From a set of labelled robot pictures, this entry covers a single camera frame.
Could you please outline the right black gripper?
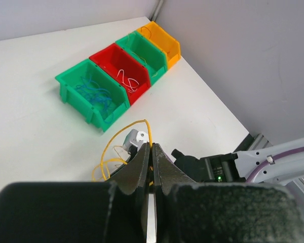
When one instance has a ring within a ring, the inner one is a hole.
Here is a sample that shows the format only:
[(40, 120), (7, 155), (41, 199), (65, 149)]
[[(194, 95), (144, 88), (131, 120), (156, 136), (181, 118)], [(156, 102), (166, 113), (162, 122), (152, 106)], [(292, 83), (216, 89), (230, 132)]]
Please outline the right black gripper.
[(130, 150), (130, 157), (126, 160), (127, 164), (122, 164), (110, 175), (107, 181), (115, 182), (138, 182), (142, 172), (141, 152), (138, 149)]

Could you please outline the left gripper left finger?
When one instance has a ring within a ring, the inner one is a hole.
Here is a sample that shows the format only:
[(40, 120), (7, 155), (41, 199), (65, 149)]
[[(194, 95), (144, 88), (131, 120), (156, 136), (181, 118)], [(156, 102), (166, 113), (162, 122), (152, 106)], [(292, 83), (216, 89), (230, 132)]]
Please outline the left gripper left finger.
[(105, 182), (16, 182), (0, 192), (0, 242), (146, 242), (143, 144)]

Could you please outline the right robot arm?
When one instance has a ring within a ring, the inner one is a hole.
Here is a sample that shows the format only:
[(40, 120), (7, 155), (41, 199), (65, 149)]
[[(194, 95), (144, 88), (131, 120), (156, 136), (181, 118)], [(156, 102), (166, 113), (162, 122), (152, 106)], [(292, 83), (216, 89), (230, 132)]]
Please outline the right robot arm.
[(271, 146), (264, 137), (251, 141), (247, 150), (241, 147), (229, 154), (196, 158), (174, 149), (174, 164), (196, 182), (272, 183), (287, 185), (292, 181), (300, 184), (304, 192), (304, 138)]

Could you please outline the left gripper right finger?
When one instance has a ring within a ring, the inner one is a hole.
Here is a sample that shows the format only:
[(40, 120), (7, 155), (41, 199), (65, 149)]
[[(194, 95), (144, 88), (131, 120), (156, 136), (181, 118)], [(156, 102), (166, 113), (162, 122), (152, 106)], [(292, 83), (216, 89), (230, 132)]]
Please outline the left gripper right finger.
[(157, 242), (304, 242), (289, 191), (268, 183), (197, 183), (152, 148)]

